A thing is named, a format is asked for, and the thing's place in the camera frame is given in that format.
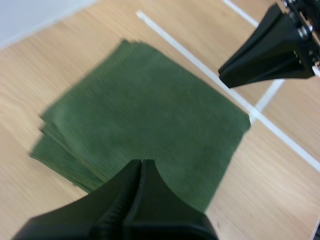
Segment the white wall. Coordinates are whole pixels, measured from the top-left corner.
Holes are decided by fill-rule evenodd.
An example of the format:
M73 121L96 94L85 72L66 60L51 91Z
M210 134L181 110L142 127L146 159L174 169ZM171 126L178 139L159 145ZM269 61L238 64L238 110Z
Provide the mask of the white wall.
M0 49L95 0L0 0Z

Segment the green cloth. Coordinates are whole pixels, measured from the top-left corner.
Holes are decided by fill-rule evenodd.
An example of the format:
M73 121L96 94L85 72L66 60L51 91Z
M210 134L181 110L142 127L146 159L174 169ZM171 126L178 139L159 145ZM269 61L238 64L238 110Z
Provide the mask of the green cloth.
M31 156L88 193L130 160L153 159L171 190L202 212L250 127L204 81L126 40L42 118Z

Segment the white line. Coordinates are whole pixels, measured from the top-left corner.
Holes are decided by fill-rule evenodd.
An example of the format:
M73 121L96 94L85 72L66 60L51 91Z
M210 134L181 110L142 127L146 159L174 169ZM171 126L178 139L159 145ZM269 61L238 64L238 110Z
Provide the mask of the white line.
M150 28L152 28L156 33L158 33L164 40L166 40L171 46L173 46L178 52L180 52L190 62L192 62L198 69L200 69L204 74L206 74L219 87L221 87L227 94L233 97L239 104L241 104L250 113L253 113L256 116L256 118L259 119L270 131L272 131L275 135L277 135L282 141L284 141L289 147L291 147L298 155L300 155L318 172L320 172L320 162L318 162L299 144L297 144L294 140L292 140L289 136L287 136L280 128L278 128L273 122L271 122L261 112L259 112L256 108L254 108L246 99L244 99L235 90L229 89L213 71L211 71L198 58L196 58L191 52L189 52L177 40L175 40L166 31L164 31L159 25L157 25L153 20L151 20L141 10L138 10L136 12L136 15L141 20L143 20Z
M258 27L259 23L253 19L249 14L247 14L245 11L243 11L240 7L235 5L230 0L223 0L225 4L227 4L230 8L232 8L236 13L238 13L241 17L243 17L245 20L247 20L249 23L251 23L256 28Z
M256 103L255 109L257 109L259 112L262 112L263 109L268 105L270 100L273 98L273 96L276 94L278 89L282 86L282 84L284 84L284 82L285 80L283 78L273 80L272 84L269 86L269 88L265 91L265 93ZM256 118L257 117L252 112L250 112L250 119L252 123L255 122Z

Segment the floor marking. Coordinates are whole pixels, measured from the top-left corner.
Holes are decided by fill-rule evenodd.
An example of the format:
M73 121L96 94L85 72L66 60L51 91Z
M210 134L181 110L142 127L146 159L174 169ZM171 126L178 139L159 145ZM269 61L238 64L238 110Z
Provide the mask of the floor marking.
M259 101L255 104L255 109L257 109L261 113L263 109L268 105L270 100L274 97L278 89L282 86L282 84L284 84L284 82L285 80L283 78L273 80L272 84L265 91ZM252 112L250 113L250 115L251 122L253 123L256 120L256 116Z
M240 7L235 5L232 1L230 0L223 0L225 4L227 4L231 9L233 9L236 13L238 13L241 17L243 17L245 20L247 20L249 23L251 23L253 26L256 28L259 25L259 22L254 20L253 17L251 17L249 14L247 14L245 11L243 11Z
M227 94L233 97L239 104L241 104L249 113L253 113L257 119L259 119L270 131L277 135L282 141L284 141L290 148L292 148L298 155L305 159L311 166L313 166L318 172L320 172L320 162L318 162L313 156L311 156L306 150L304 150L299 144L297 144L292 138L286 135L279 127L266 118L261 112L253 107L245 98L233 89L229 89L219 77L210 70L205 64L203 64L196 56L188 51L183 45L163 30L158 24L150 19L141 10L136 12L136 15L144 21L151 29L158 33L164 40L166 40L171 46L173 46L178 52L180 52L185 58L192 62L199 70L206 74L212 81L214 81L219 87L221 87Z

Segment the wooden surface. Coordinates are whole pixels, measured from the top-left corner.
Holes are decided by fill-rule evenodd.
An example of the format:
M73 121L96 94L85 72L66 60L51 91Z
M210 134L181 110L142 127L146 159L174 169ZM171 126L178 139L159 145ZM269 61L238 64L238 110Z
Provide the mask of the wooden surface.
M270 1L236 3L258 20ZM40 135L39 113L122 38L155 46L224 94L138 19L139 9L214 72L254 30L222 0L101 0L1 50L0 239L12 237L28 218L85 195L29 158L28 151ZM263 113L320 159L317 80L286 81ZM237 91L255 104L269 85ZM234 154L207 215L221 240L309 240L320 216L320 173L257 120Z

